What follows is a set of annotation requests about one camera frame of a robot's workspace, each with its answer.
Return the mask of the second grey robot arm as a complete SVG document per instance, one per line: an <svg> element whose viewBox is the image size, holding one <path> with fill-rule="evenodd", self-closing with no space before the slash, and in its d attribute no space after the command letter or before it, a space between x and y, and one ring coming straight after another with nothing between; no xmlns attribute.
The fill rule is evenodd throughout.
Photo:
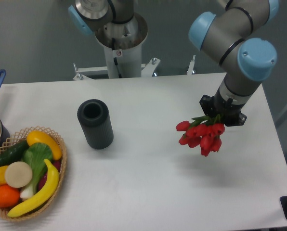
<svg viewBox="0 0 287 231"><path fill-rule="evenodd" d="M108 23L126 24L133 18L132 0L76 0L68 7L68 15L84 35L92 35Z"/></svg>

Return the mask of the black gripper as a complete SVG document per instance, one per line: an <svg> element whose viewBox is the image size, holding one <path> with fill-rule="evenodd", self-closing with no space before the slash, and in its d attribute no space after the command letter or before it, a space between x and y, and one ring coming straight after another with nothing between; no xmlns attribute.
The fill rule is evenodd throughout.
<svg viewBox="0 0 287 231"><path fill-rule="evenodd" d="M247 116L241 112L243 104L235 105L233 98L225 101L219 95L203 95L199 103L205 115L211 118L220 115L227 127L242 126L246 122Z"/></svg>

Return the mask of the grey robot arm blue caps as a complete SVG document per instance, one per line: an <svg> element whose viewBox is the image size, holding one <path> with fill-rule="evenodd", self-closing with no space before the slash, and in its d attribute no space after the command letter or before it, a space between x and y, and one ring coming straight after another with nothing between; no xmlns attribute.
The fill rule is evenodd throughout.
<svg viewBox="0 0 287 231"><path fill-rule="evenodd" d="M204 12L195 19L189 40L226 72L215 95L200 100L205 115L220 116L228 127L244 124L242 108L277 63L270 42L249 36L271 21L278 9L277 0L227 0L220 17Z"/></svg>

